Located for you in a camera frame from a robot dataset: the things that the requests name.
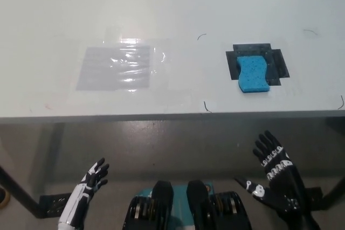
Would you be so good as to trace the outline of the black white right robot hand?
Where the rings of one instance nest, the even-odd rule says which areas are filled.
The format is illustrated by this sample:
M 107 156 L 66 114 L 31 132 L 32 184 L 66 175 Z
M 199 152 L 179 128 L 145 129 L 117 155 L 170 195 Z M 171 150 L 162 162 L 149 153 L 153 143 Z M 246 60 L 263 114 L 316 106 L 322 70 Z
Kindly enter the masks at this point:
M 296 165 L 286 149 L 268 130 L 255 141 L 253 154 L 264 169 L 268 186 L 255 183 L 243 176 L 235 181 L 254 199 L 282 214 L 309 214 L 311 203 Z

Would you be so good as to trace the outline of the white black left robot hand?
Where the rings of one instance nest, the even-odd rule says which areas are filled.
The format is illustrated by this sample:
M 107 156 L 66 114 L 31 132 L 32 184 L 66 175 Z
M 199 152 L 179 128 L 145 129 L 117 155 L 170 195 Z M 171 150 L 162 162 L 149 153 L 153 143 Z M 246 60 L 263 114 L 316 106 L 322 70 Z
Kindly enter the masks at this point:
M 105 177 L 108 175 L 109 164 L 104 164 L 104 162 L 105 159 L 102 158 L 94 163 L 76 185 L 59 218 L 58 230 L 84 229 L 92 198 L 108 182 Z

